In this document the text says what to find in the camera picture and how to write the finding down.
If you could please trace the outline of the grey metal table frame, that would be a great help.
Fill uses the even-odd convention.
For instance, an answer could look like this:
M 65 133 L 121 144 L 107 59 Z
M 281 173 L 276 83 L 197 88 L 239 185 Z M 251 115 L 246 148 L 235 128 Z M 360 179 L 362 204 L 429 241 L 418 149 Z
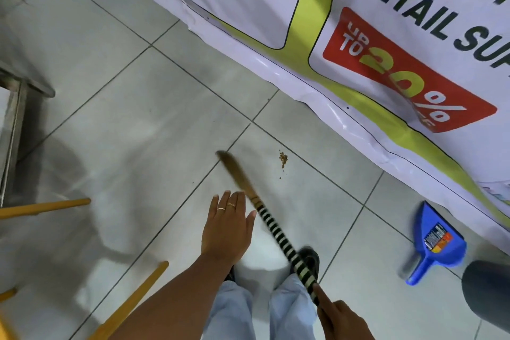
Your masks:
M 48 83 L 24 76 L 0 60 L 0 207 L 8 205 L 14 184 L 30 89 L 47 98 L 55 96 L 54 89 Z

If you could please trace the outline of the light blue trousers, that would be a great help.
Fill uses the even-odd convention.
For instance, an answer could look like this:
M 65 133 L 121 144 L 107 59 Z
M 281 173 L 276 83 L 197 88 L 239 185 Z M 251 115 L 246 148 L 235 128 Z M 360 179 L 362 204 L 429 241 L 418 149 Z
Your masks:
M 316 340 L 316 307 L 296 274 L 290 274 L 269 300 L 269 340 Z M 233 281 L 220 286 L 201 340 L 257 340 L 252 294 Z

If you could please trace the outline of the broom with black striped handle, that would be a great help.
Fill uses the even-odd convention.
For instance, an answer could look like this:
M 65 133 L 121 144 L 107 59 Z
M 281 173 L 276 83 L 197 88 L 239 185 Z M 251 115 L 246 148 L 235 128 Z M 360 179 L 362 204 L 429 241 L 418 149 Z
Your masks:
M 262 221 L 265 223 L 282 253 L 287 258 L 298 279 L 308 292 L 312 302 L 316 306 L 319 306 L 320 302 L 314 291 L 314 285 L 317 284 L 317 278 L 312 272 L 312 269 L 305 263 L 302 256 L 295 250 L 290 240 L 286 237 L 283 229 L 268 210 L 262 199 L 258 196 L 251 181 L 246 176 L 246 173 L 241 168 L 236 158 L 230 152 L 224 150 L 217 151 L 216 155 L 234 182 L 238 185 L 240 190 L 245 193 L 255 210 L 260 215 Z

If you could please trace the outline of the white and green printed banner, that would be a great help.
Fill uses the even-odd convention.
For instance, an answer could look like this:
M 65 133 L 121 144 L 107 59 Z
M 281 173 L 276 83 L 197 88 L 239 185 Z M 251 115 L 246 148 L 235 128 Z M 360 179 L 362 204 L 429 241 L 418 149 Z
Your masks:
M 510 0 L 154 0 L 510 255 Z

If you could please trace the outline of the black right shoe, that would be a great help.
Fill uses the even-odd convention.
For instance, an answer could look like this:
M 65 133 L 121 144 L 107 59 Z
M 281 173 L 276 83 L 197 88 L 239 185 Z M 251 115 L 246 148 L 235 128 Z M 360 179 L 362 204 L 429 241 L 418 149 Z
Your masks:
M 318 281 L 318 274 L 320 268 L 320 258 L 316 251 L 311 246 L 304 246 L 297 252 L 307 267 L 312 272 L 316 281 Z

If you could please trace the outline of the person's right hand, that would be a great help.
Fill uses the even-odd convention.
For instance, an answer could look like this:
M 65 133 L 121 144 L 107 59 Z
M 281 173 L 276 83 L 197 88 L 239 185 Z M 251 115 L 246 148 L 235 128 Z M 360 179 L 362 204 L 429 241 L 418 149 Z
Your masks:
M 344 301 L 331 301 L 319 284 L 314 284 L 318 298 L 318 319 L 325 340 L 375 340 L 366 321 Z

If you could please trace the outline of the person's left hand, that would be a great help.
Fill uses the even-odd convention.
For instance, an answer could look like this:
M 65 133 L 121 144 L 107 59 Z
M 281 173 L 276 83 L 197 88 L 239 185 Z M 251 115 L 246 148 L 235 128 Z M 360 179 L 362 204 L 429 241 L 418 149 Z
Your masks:
M 231 191 L 226 190 L 223 195 L 219 195 L 217 212 L 212 220 L 209 220 L 208 211 L 201 238 L 201 255 L 217 260 L 227 268 L 242 258 L 252 241 L 252 234 L 245 234 L 245 220 L 248 216 L 246 195 L 239 191 L 236 212 L 228 212 L 231 194 Z

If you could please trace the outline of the dark grey round bin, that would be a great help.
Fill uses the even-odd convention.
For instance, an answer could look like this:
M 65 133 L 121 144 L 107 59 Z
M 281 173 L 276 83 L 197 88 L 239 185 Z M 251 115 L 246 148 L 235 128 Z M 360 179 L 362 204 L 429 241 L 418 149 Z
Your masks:
M 465 268 L 461 284 L 471 311 L 510 334 L 510 265 L 475 260 Z

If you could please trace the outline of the blue plastic dustpan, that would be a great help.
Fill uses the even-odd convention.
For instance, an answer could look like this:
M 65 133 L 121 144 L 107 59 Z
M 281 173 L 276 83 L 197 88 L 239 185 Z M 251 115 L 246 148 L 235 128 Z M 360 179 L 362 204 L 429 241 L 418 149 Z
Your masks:
M 413 242 L 419 262 L 405 281 L 410 286 L 417 285 L 432 266 L 460 265 L 467 252 L 462 234 L 427 201 L 418 207 Z

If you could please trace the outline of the person's left forearm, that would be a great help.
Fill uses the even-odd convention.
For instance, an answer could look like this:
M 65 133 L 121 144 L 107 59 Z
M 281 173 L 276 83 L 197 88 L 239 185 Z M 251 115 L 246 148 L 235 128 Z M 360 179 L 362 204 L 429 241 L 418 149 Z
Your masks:
M 207 251 L 137 307 L 109 340 L 201 340 L 214 298 L 239 253 Z

